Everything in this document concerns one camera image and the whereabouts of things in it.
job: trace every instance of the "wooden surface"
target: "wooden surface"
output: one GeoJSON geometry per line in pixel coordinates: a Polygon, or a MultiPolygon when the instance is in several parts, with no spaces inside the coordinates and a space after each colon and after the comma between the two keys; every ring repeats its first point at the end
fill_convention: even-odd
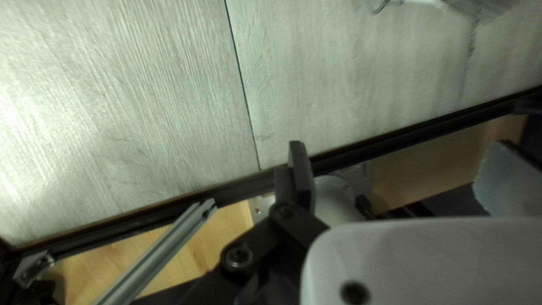
{"type": "Polygon", "coordinates": [[[227,0],[262,168],[462,107],[473,21],[421,4],[227,0]]]}
{"type": "Polygon", "coordinates": [[[383,213],[471,183],[492,141],[519,143],[526,116],[504,116],[371,160],[370,200],[383,213]]]}
{"type": "Polygon", "coordinates": [[[463,107],[542,84],[542,1],[518,0],[474,35],[463,107]]]}
{"type": "MultiPolygon", "coordinates": [[[[253,225],[248,203],[219,209],[143,290],[148,295],[196,278],[212,269],[222,248],[253,225]]],[[[88,305],[113,283],[168,227],[71,256],[47,275],[61,288],[55,297],[65,305],[88,305]]]]}
{"type": "Polygon", "coordinates": [[[2,1],[0,54],[12,244],[257,171],[222,0],[2,1]]]}

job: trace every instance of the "screw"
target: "screw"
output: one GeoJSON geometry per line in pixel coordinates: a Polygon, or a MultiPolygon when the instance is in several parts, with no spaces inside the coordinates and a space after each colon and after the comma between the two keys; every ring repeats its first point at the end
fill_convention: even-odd
{"type": "Polygon", "coordinates": [[[252,262],[254,254],[247,245],[234,246],[226,252],[226,263],[233,268],[244,268],[252,262]]]}
{"type": "Polygon", "coordinates": [[[357,282],[348,282],[341,287],[340,295],[347,304],[360,305],[369,300],[367,288],[357,282]]]}
{"type": "Polygon", "coordinates": [[[290,219],[295,216],[295,210],[289,205],[282,205],[278,209],[278,214],[284,219],[290,219]]]}

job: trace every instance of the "black plastic part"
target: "black plastic part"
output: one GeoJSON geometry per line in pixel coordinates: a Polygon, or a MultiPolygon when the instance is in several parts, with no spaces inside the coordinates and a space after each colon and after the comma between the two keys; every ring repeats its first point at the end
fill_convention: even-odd
{"type": "Polygon", "coordinates": [[[314,214],[314,175],[305,145],[300,141],[290,141],[288,167],[293,171],[295,203],[314,214]]]}
{"type": "MultiPolygon", "coordinates": [[[[330,173],[359,162],[382,156],[485,121],[510,114],[514,103],[540,94],[542,86],[428,120],[388,134],[370,138],[311,158],[315,176],[330,173]]],[[[56,259],[65,258],[117,240],[172,223],[192,203],[214,198],[218,207],[265,194],[273,190],[273,170],[231,181],[223,185],[183,195],[136,212],[101,221],[76,232],[31,244],[12,253],[24,257],[48,250],[56,259]]]]}
{"type": "Polygon", "coordinates": [[[280,236],[276,234],[272,225],[269,223],[269,219],[266,218],[222,250],[220,260],[222,267],[226,271],[232,273],[251,274],[257,269],[260,261],[262,261],[263,258],[280,243],[280,241],[280,236]],[[249,247],[253,255],[250,264],[243,266],[243,268],[231,266],[226,258],[228,251],[239,245],[249,247]]]}
{"type": "Polygon", "coordinates": [[[246,283],[224,276],[221,267],[198,278],[182,299],[173,304],[198,305],[234,305],[234,300],[246,283]]]}
{"type": "Polygon", "coordinates": [[[305,250],[308,250],[318,235],[328,229],[326,224],[298,205],[276,204],[271,207],[269,215],[272,224],[285,238],[305,250]]]}

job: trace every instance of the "white cylindrical part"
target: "white cylindrical part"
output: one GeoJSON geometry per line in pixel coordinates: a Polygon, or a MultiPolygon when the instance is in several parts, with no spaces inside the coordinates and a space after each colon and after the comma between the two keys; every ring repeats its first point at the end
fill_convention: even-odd
{"type": "Polygon", "coordinates": [[[316,201],[314,214],[330,227],[363,221],[365,218],[354,206],[356,194],[346,180],[331,175],[314,179],[316,201]]]}

